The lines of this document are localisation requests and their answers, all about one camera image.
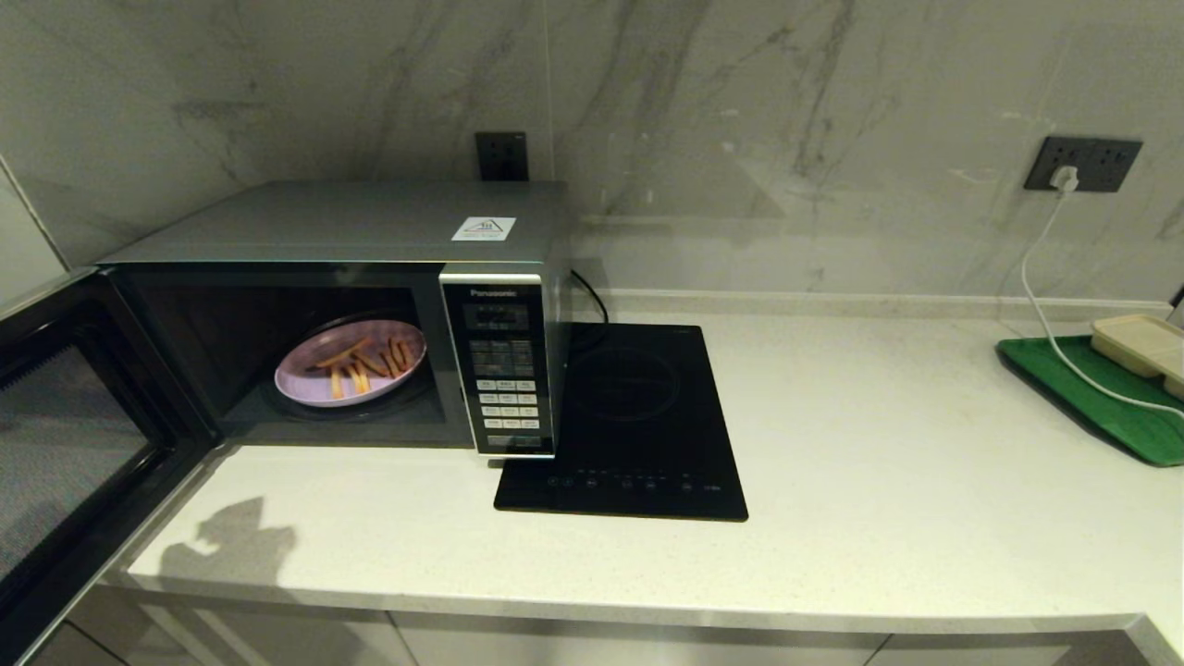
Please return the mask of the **purple round plate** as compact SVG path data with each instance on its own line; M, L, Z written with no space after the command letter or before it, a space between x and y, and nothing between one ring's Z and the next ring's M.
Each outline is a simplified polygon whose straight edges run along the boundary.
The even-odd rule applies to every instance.
M377 358L384 358L384 350L388 338L405 339L412 354L416 357L414 366L410 372L400 376L377 376L368 370L371 391L367 395L355 396L352 393L350 374L346 366L355 361L354 358L339 364L343 374L345 398L343 401L332 401L329 369L314 369L313 363L329 358L337 352L347 350L352 344L366 337L372 338L372 342L360 350L360 352ZM332 325L327 329L314 333L313 337L292 347L288 354L279 360L274 374L275 388L279 395L295 401L295 403L317 409L337 409L345 406L356 406L369 401L384 397L394 389L401 388L417 374L418 369L426 361L427 344L422 329L412 324L390 319L366 319L345 324Z

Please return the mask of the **grey cabinet door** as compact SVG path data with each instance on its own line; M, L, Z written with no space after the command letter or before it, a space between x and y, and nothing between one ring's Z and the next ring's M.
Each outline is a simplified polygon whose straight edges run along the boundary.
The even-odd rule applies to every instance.
M868 666L884 634L390 611L419 666Z
M1053 634L896 634L866 666L1148 666L1119 630Z

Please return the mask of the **white triangle warning sticker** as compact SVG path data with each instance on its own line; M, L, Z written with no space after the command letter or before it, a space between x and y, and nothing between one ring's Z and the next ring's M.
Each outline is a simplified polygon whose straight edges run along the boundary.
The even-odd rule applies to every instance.
M511 235L516 216L468 216L452 235L455 243L503 243Z

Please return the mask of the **green plastic tray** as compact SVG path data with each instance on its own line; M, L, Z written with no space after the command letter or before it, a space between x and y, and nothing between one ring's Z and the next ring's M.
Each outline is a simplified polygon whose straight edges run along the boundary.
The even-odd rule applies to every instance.
M1162 383L1131 374L1092 348L1090 337L1058 337L1062 353L1111 391L1184 412L1184 401ZM1122 401L1090 388L1056 356L1044 338L1004 339L995 344L1002 366L1096 438L1128 452L1143 463L1167 468L1184 465L1184 420Z

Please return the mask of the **silver Panasonic microwave oven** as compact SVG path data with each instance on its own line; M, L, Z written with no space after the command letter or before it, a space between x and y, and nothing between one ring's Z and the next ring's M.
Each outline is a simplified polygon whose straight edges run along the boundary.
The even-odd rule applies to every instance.
M468 216L516 216L503 243L455 243ZM99 261L223 438L462 448L551 459L570 340L574 209L558 182L266 184ZM438 406L308 422L265 388L332 320L391 312L427 337Z

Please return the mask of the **beige food container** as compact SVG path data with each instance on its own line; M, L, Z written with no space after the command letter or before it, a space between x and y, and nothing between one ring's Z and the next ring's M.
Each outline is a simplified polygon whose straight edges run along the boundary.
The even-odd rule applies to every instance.
M1160 379L1167 395L1184 401L1184 329L1145 314L1090 322L1090 346L1135 376Z

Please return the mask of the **glass microwave turntable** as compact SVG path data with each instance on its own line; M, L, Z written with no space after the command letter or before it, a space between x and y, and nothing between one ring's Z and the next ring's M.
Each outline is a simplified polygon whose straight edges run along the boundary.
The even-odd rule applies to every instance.
M407 319L403 319L403 316L395 316L395 314L391 312L375 310L375 312L359 314L355 316L342 316L342 319L326 322L324 325L315 329L310 329L308 337L301 338L300 341L292 345L292 347L296 347L297 344L313 337L314 333L321 332L321 329L329 328L329 326L332 325L366 320L366 319L398 320L412 324L419 329L422 329L414 321L408 321ZM424 333L424 337L427 344L426 333ZM284 352L282 356L279 356L276 369L278 369L279 360L282 360L288 354L288 352ZM275 408L279 409L279 412L287 414L287 416L292 420L301 420L308 422L353 421L353 422L368 423L385 418L403 417L406 416L406 414L418 414L422 412L422 410L427 410L427 412L432 412L432 410L437 409L438 406L435 376L430 366L430 344L427 344L427 357L425 359L425 363L423 363L423 365L418 369L417 374L412 376L410 382L403 384L401 388L395 388L393 392L390 392L384 397L377 398L377 401L369 401L368 403L363 403L356 406L345 406L337 409L317 409L317 408L300 405L295 403L295 401L288 401L288 398L279 395L278 389L275 388L274 374L276 369L272 371L272 374L270 376L269 384L266 385L265 391L269 401L272 401Z

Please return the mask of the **black wall socket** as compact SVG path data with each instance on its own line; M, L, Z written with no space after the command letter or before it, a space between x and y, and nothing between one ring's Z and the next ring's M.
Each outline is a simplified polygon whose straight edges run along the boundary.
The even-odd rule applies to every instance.
M1083 161L1079 165L1079 192L1117 193L1139 154L1143 141L1099 137L1090 140Z
M1077 166L1082 164L1086 151L1090 148L1088 137L1048 136L1032 160L1031 169L1022 185L1025 191L1056 192L1050 186L1050 178L1062 165Z
M475 132L480 178L483 181L528 181L529 159L525 132Z

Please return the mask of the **black induction cooktop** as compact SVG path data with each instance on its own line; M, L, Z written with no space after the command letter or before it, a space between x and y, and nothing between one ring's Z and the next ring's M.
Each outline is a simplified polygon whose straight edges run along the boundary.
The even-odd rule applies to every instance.
M578 322L551 460L508 460L495 510L749 517L697 326Z

